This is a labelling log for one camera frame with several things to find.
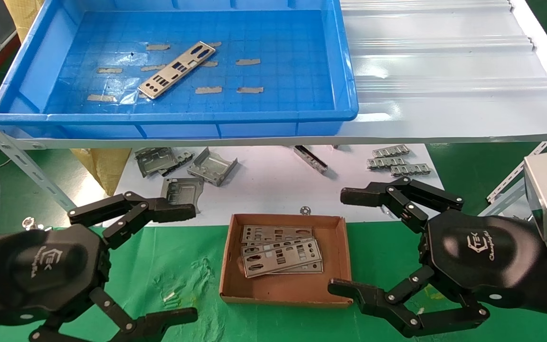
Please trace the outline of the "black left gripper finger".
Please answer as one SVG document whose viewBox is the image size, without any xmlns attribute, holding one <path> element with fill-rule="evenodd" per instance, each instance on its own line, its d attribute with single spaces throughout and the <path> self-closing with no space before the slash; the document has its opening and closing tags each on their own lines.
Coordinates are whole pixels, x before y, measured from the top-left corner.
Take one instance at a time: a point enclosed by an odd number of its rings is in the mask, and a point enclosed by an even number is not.
<svg viewBox="0 0 547 342">
<path fill-rule="evenodd" d="M 165 198 L 144 198 L 134 192 L 120 193 L 68 212 L 70 223 L 93 227 L 117 219 L 102 236 L 109 249 L 121 247 L 147 223 L 180 222 L 196 217 L 194 204 L 170 204 Z"/>
<path fill-rule="evenodd" d="M 119 327 L 111 342 L 160 342 L 166 331 L 174 325 L 193 323 L 198 320 L 195 307 L 165 310 L 146 314 L 133 320 L 102 288 L 89 293 L 91 302 L 99 307 Z M 85 339 L 59 332 L 63 320 L 48 318 L 29 336 L 30 342 L 85 342 Z"/>
</svg>

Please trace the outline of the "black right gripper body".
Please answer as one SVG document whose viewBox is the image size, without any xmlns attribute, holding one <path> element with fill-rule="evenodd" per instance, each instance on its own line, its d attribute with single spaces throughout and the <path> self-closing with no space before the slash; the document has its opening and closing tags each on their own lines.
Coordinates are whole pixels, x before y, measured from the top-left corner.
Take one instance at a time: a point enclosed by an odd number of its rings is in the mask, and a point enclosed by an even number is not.
<svg viewBox="0 0 547 342">
<path fill-rule="evenodd" d="M 430 219 L 425 231 L 424 262 L 434 271 L 429 282 L 448 299 L 472 295 L 497 307 L 543 307 L 543 241 L 529 223 L 448 210 Z"/>
</svg>

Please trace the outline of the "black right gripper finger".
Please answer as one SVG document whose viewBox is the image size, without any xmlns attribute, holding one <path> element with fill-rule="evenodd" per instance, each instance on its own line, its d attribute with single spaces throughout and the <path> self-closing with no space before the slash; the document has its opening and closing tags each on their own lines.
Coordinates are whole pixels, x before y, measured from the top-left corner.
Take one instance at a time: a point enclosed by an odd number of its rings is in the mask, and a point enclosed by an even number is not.
<svg viewBox="0 0 547 342">
<path fill-rule="evenodd" d="M 387 183 L 371 182 L 362 189 L 343 188 L 340 201 L 352 206 L 386 207 L 416 234 L 425 233 L 428 222 L 428 215 L 418 204 L 439 213 L 450 209 L 462 210 L 464 205 L 458 195 L 409 177 Z"/>
<path fill-rule="evenodd" d="M 458 309 L 423 314 L 410 311 L 406 301 L 435 277 L 431 267 L 422 266 L 388 292 L 377 286 L 332 278 L 328 292 L 353 299 L 362 314 L 386 320 L 406 338 L 475 329 L 489 318 L 488 310 L 472 294 L 459 294 Z"/>
</svg>

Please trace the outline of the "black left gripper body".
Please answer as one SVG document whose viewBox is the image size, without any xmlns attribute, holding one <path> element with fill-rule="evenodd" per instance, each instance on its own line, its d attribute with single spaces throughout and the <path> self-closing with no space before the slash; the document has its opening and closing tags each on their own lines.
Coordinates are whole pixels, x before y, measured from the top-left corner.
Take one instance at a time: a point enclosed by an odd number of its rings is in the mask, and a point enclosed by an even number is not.
<svg viewBox="0 0 547 342">
<path fill-rule="evenodd" d="M 89 228 L 0 235 L 0 325 L 57 317 L 70 322 L 93 306 L 108 281 L 108 247 Z"/>
</svg>

